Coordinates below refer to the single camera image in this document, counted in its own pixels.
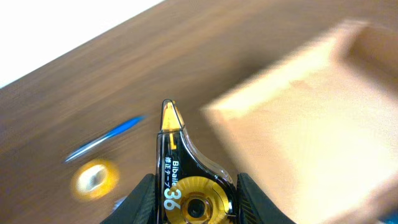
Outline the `black yellow correction tape dispenser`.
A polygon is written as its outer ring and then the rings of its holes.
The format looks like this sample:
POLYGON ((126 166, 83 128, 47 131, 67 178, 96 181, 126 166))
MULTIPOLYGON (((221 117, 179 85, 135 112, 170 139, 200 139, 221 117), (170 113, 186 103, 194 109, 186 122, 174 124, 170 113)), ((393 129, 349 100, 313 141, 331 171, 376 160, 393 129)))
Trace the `black yellow correction tape dispenser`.
POLYGON ((156 223, 238 222, 232 177, 195 147, 170 99, 162 102, 156 153, 156 223))

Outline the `brown cardboard box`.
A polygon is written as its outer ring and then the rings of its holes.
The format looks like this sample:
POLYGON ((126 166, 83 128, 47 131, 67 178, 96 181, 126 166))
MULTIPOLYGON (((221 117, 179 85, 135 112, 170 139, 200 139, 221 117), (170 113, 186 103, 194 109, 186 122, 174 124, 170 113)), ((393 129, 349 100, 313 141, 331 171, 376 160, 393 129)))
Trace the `brown cardboard box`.
POLYGON ((344 21, 202 112, 297 223, 376 223, 397 208, 394 30, 344 21))

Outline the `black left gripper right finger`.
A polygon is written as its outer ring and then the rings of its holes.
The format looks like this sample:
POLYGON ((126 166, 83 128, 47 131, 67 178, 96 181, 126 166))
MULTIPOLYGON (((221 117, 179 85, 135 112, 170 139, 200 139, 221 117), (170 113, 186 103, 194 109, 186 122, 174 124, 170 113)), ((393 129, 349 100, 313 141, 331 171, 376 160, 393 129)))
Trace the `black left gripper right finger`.
POLYGON ((240 224, 295 224, 247 174, 238 174, 237 198, 240 224))

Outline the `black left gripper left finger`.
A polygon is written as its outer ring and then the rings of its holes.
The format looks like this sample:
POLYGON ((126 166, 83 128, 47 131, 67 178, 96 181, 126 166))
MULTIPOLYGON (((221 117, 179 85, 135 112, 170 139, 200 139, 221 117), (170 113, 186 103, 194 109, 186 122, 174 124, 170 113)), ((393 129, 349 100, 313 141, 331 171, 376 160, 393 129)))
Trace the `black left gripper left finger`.
POLYGON ((155 175, 147 174, 101 224, 154 224, 155 175))

